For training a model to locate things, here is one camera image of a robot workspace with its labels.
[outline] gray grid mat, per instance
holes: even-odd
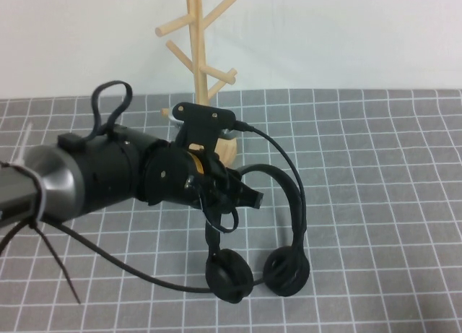
[[[187,95],[136,96],[123,124],[172,139],[159,110]],[[103,98],[109,113],[120,98]],[[45,227],[74,279],[74,303],[39,238],[25,231],[0,259],[0,331],[460,332],[462,325],[462,104],[458,90],[221,92],[218,106],[267,131],[300,169],[308,199],[303,291],[278,298],[256,287],[238,305],[164,290],[122,273]],[[0,158],[92,126],[88,98],[0,101]],[[236,165],[288,169],[264,140],[239,139]],[[282,190],[263,176],[263,208],[241,210],[222,245],[256,271],[290,242]],[[204,219],[173,204],[129,201],[69,223],[107,251],[164,280],[204,285]]]

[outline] wooden tree stand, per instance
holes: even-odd
[[[204,30],[228,9],[236,0],[223,0],[208,15],[202,16],[202,0],[186,0],[188,13],[173,21],[156,28],[156,35],[162,37],[183,26],[189,25],[189,37],[191,39],[192,61],[171,40],[166,43],[167,48],[189,69],[194,75],[194,87],[196,90],[196,103],[210,105],[210,99],[224,87],[225,84],[234,84],[237,71],[232,68],[228,73],[206,65]],[[215,77],[218,82],[207,88],[207,75]],[[237,142],[234,139],[219,139],[215,152],[226,166],[230,166],[237,154]]]

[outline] black headphones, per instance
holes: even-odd
[[[253,286],[262,282],[277,295],[294,295],[305,286],[310,276],[310,263],[303,250],[307,225],[302,216],[300,190],[283,170],[273,165],[248,165],[237,171],[241,175],[263,172],[282,187],[289,200],[293,242],[291,246],[282,246],[271,252],[263,267],[262,279],[254,281],[244,258],[236,251],[220,249],[219,233],[206,226],[206,241],[209,245],[205,271],[207,285],[213,294],[229,303],[239,303],[252,292]]]

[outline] headphone earpad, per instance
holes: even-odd
[[[207,259],[205,279],[213,294],[229,303],[239,303],[253,289],[253,274],[247,262],[228,248]]]
[[[263,279],[265,285],[277,295],[290,297],[299,292],[305,286],[310,276],[310,262],[305,252],[301,249],[295,251],[291,246],[283,246],[271,252],[263,268]],[[274,270],[286,259],[293,260],[274,274]]]

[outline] screw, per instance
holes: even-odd
[[[193,180],[194,180],[194,177],[189,176],[188,180],[186,180],[186,182],[185,182],[185,189],[189,189],[189,187],[191,186]]]

